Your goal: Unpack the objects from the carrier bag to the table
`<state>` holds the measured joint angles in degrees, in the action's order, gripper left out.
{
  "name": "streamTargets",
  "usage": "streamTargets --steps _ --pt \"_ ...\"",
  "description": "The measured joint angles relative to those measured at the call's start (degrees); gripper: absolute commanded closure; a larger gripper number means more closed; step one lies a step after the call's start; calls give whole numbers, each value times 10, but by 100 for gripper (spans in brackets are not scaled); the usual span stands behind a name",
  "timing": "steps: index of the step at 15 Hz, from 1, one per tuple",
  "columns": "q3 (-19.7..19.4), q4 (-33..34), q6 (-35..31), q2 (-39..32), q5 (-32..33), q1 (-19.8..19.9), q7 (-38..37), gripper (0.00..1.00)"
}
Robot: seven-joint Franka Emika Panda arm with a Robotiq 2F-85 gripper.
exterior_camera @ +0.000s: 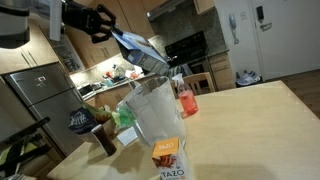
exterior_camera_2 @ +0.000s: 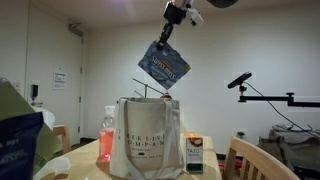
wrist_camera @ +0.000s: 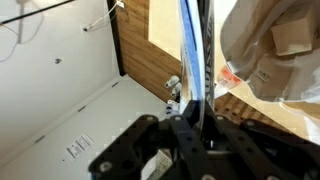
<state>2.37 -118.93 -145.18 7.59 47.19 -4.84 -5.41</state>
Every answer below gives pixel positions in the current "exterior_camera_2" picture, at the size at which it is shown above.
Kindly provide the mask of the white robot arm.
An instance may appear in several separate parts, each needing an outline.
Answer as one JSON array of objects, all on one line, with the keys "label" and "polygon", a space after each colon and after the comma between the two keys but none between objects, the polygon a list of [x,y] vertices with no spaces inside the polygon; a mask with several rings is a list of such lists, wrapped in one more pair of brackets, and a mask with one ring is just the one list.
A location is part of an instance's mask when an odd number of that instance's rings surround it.
[{"label": "white robot arm", "polygon": [[[197,9],[192,7],[195,0],[169,0],[164,9],[163,17],[167,20],[163,27],[159,41],[157,42],[157,49],[162,50],[167,44],[167,40],[171,36],[174,25],[181,24],[190,15],[190,23],[192,26],[202,26],[204,20]],[[207,0],[216,8],[228,8],[234,5],[238,0]]]}]

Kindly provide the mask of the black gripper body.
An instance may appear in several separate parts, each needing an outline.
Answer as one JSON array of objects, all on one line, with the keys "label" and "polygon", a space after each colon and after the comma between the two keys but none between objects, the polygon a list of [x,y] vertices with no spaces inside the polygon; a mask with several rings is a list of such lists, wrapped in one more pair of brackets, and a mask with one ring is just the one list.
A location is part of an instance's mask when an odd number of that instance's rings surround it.
[{"label": "black gripper body", "polygon": [[176,7],[172,2],[166,4],[163,17],[168,21],[170,25],[181,24],[186,17],[186,12]]}]

